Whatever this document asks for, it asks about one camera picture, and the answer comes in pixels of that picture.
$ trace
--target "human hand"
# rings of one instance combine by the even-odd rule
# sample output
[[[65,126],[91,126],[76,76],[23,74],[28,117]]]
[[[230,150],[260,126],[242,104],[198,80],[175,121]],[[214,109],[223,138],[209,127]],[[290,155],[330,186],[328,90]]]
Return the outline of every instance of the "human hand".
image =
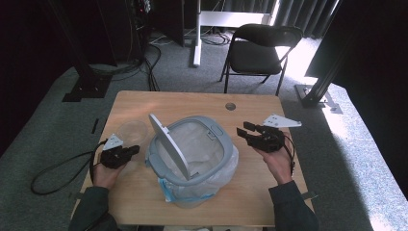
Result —
[[[126,165],[123,165],[117,169],[105,167],[100,163],[93,166],[93,186],[111,190],[115,185],[117,176],[125,166]]]
[[[291,142],[288,138],[285,138],[285,145],[292,153]],[[293,181],[291,171],[291,158],[289,157],[288,152],[284,147],[281,147],[279,150],[270,153],[257,148],[254,148],[254,150],[261,154],[261,156],[264,158],[264,162],[267,163],[268,169],[278,182],[278,185],[283,185]]]

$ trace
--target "black base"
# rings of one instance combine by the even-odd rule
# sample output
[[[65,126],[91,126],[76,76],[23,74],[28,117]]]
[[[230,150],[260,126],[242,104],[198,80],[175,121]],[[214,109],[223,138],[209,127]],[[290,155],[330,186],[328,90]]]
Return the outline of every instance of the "black base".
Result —
[[[308,107],[310,108],[311,105],[305,105],[304,104],[304,98],[306,97],[306,95],[309,93],[309,91],[311,90],[311,88],[313,87],[312,85],[295,85],[297,93],[300,97],[300,100],[302,101],[302,105],[303,107]],[[329,107],[330,108],[330,112],[333,114],[342,114],[343,111],[340,108],[340,105],[335,103],[332,99],[332,97],[330,96],[329,92],[327,92],[322,99],[320,100],[320,102],[317,105],[314,105],[317,108],[326,108]]]
[[[81,102],[83,98],[104,98],[112,76],[103,76],[92,88],[82,88],[81,78],[78,79],[71,93],[67,93],[63,102]]]

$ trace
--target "chair leg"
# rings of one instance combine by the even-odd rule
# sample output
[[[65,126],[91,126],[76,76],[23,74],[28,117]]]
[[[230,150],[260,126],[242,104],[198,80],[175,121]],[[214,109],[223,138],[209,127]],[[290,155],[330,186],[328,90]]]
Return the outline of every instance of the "chair leg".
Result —
[[[268,76],[264,79],[264,81],[262,81],[263,84],[267,81],[267,79],[269,78],[269,76],[270,76],[270,75],[268,75]]]
[[[221,82],[223,77],[224,77],[224,73],[225,73],[225,68],[227,67],[227,60],[225,60],[225,64],[224,67],[222,68],[222,73],[221,73],[221,78],[219,79],[219,81]]]
[[[230,66],[227,65],[226,66],[227,71],[225,73],[225,86],[224,86],[224,93],[227,93],[227,89],[228,89],[228,80],[229,80],[229,71],[230,71]]]
[[[287,64],[288,64],[288,57],[286,58],[285,63],[284,63],[283,68],[282,68],[282,71],[281,71],[281,77],[279,78],[278,88],[276,89],[276,93],[275,93],[276,96],[279,95],[279,90],[280,90],[280,87],[282,85],[283,78],[285,77],[285,71],[286,71]]]

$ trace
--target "black controller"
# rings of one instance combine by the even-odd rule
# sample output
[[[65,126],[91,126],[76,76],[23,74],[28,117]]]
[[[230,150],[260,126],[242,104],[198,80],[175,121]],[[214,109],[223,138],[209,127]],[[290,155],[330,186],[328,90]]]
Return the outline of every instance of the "black controller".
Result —
[[[132,156],[138,154],[140,147],[138,145],[125,147],[114,147],[102,151],[100,163],[105,167],[118,168],[128,163]]]
[[[249,146],[258,148],[267,153],[279,150],[285,144],[285,135],[282,131],[274,127],[255,125],[250,122],[244,122],[243,128],[258,132],[260,135],[248,134],[241,128],[237,128],[237,135],[246,139]]]

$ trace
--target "small hole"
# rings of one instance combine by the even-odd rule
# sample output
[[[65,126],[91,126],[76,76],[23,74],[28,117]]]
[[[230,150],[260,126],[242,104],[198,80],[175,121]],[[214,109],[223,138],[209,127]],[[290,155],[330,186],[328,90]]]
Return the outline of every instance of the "small hole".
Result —
[[[226,108],[228,111],[234,111],[234,110],[237,108],[237,106],[235,106],[234,103],[227,103],[227,104],[225,104],[225,108]]]

